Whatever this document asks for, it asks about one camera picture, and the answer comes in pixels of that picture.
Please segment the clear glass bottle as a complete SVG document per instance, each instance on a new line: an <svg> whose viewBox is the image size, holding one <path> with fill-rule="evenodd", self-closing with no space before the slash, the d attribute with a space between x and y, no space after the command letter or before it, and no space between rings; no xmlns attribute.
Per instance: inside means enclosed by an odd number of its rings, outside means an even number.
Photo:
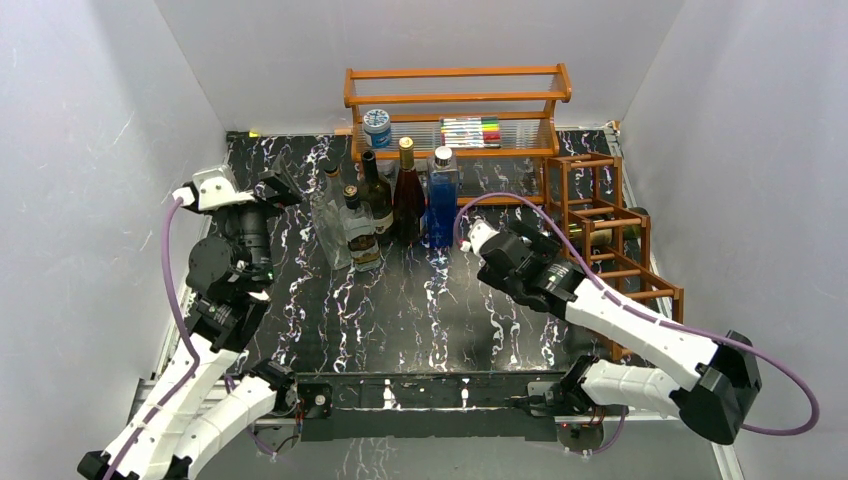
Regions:
<svg viewBox="0 0 848 480"><path fill-rule="evenodd" d="M341 176L341 170L338 164L329 163L323 171L326 177L324 190L326 200L331 207L339 211L346 205L344 196L346 183Z"/></svg>

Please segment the dark bottle rack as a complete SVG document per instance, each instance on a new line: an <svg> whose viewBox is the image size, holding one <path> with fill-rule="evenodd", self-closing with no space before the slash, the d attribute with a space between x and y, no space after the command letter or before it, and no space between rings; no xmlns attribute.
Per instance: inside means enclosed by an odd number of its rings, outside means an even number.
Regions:
<svg viewBox="0 0 848 480"><path fill-rule="evenodd" d="M343 189L340 217L353 268L357 272L378 268L381 254L373 213L354 185Z"/></svg>

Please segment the dark green wine bottle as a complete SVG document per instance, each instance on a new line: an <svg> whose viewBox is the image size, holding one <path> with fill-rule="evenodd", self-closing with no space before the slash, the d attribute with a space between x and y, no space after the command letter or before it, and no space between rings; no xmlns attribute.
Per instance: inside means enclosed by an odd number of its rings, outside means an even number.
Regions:
<svg viewBox="0 0 848 480"><path fill-rule="evenodd" d="M380 244L391 242L394 227L392 191L389 182L380 175L376 155L365 150L361 155L362 179L359 195L371 208L375 231Z"/></svg>

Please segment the blue glass bottle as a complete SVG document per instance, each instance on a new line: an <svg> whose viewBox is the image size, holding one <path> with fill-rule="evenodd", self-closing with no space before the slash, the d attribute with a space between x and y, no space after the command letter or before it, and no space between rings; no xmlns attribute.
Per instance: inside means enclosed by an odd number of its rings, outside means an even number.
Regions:
<svg viewBox="0 0 848 480"><path fill-rule="evenodd" d="M460 172L453 150L440 146L428 163L427 226L432 248L453 244L453 224L458 212Z"/></svg>

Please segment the gold foil wine bottle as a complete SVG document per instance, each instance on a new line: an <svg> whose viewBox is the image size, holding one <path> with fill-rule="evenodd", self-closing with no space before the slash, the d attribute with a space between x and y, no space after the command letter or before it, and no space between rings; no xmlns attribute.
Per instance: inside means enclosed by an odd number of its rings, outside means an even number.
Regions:
<svg viewBox="0 0 848 480"><path fill-rule="evenodd" d="M394 192L394 224L397 238L407 244L417 243L422 236L422 218L426 201L415 164L411 137L399 140L399 165Z"/></svg>

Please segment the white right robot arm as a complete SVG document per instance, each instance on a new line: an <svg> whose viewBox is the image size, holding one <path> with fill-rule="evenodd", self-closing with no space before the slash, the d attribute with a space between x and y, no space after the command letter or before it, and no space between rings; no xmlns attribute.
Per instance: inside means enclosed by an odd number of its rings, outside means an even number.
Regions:
<svg viewBox="0 0 848 480"><path fill-rule="evenodd" d="M559 241L526 225L497 230L478 220L468 237L468 249L483 261L481 282L648 361L646 367L633 367L580 358L560 381L571 411L637 407L678 418L713 443L735 441L761 390L747 337L730 331L711 339L683 331L681 324L594 282L589 271L562 256Z"/></svg>

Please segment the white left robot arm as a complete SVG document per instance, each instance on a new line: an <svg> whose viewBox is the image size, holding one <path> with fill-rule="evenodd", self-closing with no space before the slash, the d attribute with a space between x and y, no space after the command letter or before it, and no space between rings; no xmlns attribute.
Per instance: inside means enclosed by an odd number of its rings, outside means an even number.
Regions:
<svg viewBox="0 0 848 480"><path fill-rule="evenodd" d="M254 338L270 305L275 280L269 222L303 195L282 159L241 188L228 166L196 172L172 195L170 211L209 216L219 227L188 257L182 309L171 269L170 236L161 236L161 267L180 341L143 405L104 449L86 453L77 471L86 479L194 479L256 420L297 407L295 373L260 361L212 407L208 394Z"/></svg>

